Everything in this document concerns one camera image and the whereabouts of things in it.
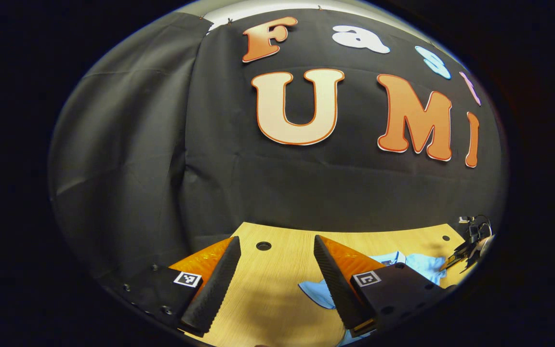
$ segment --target wooden table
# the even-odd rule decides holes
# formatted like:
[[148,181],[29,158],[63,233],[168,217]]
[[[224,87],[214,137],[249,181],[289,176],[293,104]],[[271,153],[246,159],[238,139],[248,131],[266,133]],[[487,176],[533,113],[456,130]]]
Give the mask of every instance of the wooden table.
[[[241,258],[211,330],[204,341],[217,347],[334,347],[345,328],[337,310],[311,301],[298,284],[321,281],[314,258],[314,236],[322,235],[366,255],[400,251],[449,257],[463,239],[447,224],[366,233],[293,230],[243,223],[233,236],[241,243]],[[260,251],[256,244],[271,243]],[[465,263],[447,270],[440,286],[459,283],[472,270],[460,274]]]

